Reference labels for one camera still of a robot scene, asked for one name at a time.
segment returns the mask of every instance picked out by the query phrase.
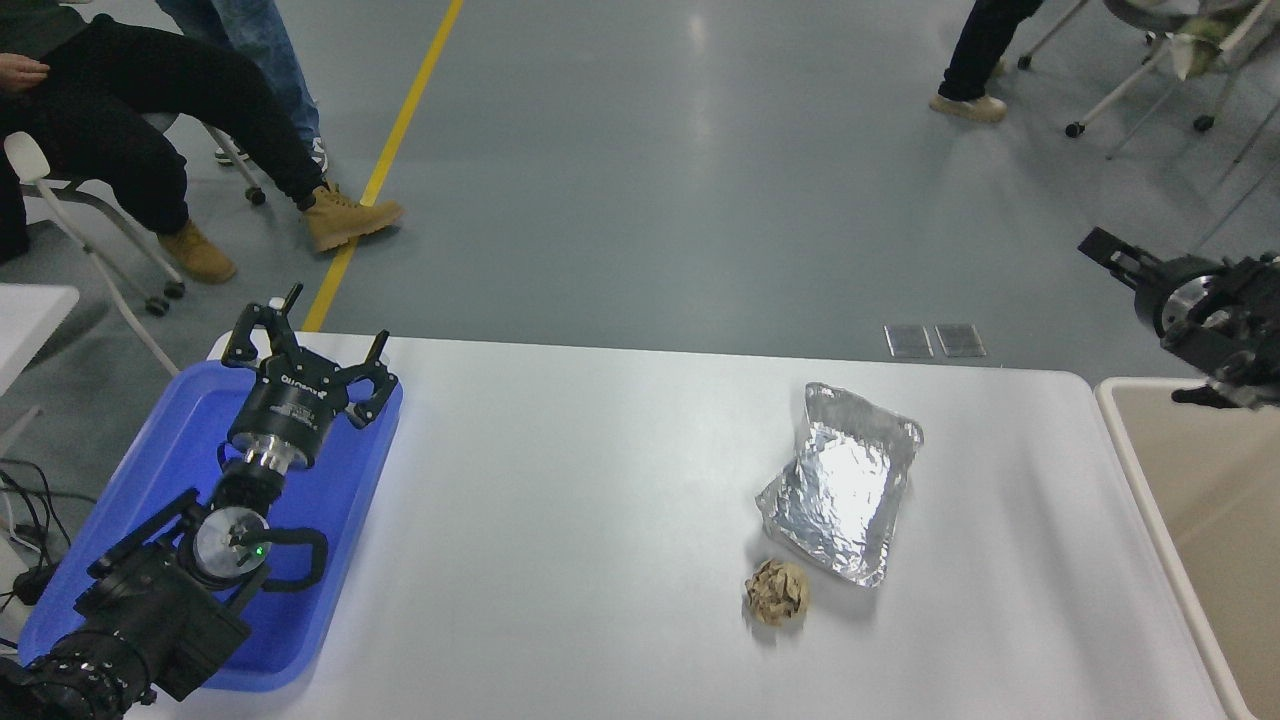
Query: aluminum foil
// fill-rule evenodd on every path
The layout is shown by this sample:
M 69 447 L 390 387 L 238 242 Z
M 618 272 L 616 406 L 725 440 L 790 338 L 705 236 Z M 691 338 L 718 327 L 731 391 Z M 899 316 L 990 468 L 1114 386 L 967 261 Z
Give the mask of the aluminum foil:
M 809 383 L 804 396 L 808 437 L 755 505 L 771 536 L 873 588 L 884 579 L 906 470 L 924 433 L 847 389 Z

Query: crumpled paper ball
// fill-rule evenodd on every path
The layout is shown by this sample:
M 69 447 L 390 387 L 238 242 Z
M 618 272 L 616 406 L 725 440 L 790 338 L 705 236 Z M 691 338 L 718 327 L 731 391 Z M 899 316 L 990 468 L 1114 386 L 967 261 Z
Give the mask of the crumpled paper ball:
M 755 619 L 781 625 L 809 609 L 809 578 L 795 562 L 765 560 L 746 582 L 746 605 Z

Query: gray floor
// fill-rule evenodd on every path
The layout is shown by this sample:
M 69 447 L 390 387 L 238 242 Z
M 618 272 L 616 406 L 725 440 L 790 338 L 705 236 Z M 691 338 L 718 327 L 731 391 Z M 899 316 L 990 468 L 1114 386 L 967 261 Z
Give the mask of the gray floor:
M 1032 72 L 991 86 L 1009 119 L 978 126 L 925 108 L 969 5 L 467 0 L 383 190 L 410 214 L 360 246 L 324 329 L 891 360 L 886 323 L 973 323 L 988 357 L 931 361 L 1091 383 L 1190 375 L 1075 246 L 1103 225 L 1157 255 L 1194 249 L 1280 151 L 1268 135 L 1226 173 L 1277 95 L 1274 73 L 1251 67 L 1204 136 L 1190 120 L 1224 78 L 1187 83 L 1107 161 L 1167 72 L 1084 137 L 1062 127 L 1135 67 L 1142 35 L 1087 6 Z M 356 196 L 447 6 L 280 3 L 334 177 Z M 1011 54 L 1065 6 L 1047 3 Z M 150 3 L 82 9 L 172 27 Z M 247 301 L 297 279 L 305 310 L 328 259 L 307 250 L 283 196 L 260 209 L 242 200 L 197 124 L 182 120 L 170 137 L 191 159 L 196 220 L 241 266 L 145 320 L 188 364 Z M 1275 245 L 1275 193 L 1263 183 L 1202 252 Z M 0 279 L 76 282 L 82 305 L 101 304 L 67 241 L 38 234 Z M 165 382 L 109 313 L 19 378 L 0 423 L 42 405 L 14 455 L 41 462 L 56 487 L 96 495 Z M 73 527 L 88 510 L 60 507 Z

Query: man sitting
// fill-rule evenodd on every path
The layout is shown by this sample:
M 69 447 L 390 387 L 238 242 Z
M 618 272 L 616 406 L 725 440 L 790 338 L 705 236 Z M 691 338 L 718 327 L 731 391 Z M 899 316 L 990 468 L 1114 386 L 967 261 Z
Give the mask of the man sitting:
M 56 0 L 0 3 L 0 133 L 27 131 L 59 172 L 97 178 L 195 279 L 236 265 L 191 222 L 186 159 L 143 113 L 183 113 L 223 129 L 302 211 L 317 252 L 376 232 L 403 209 L 358 205 L 330 187 L 242 55 L 179 35 L 92 23 Z M 0 261 L 26 251 L 17 177 L 0 163 Z

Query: tan boot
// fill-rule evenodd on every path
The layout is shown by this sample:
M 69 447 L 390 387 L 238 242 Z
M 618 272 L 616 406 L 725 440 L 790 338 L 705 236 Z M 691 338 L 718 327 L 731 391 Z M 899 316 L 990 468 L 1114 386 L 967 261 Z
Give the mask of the tan boot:
M 966 120 L 978 120 L 979 123 L 998 123 L 1005 119 L 1005 114 L 1009 111 L 1009 108 L 1002 101 L 989 95 L 964 101 L 947 100 L 941 95 L 934 95 L 933 100 L 929 100 L 929 108 L 938 113 L 956 115 Z
M 378 232 L 404 214 L 404 209 L 394 200 L 370 208 L 338 192 L 338 186 L 317 187 L 315 199 L 315 205 L 303 210 L 302 217 L 307 220 L 316 252 L 333 250 L 362 234 Z
M 191 220 L 187 220 L 175 234 L 156 233 L 156 237 L 160 240 L 160 247 L 173 255 L 178 265 L 197 282 L 218 284 L 232 279 L 236 274 L 236 264 L 209 242 L 205 233 Z

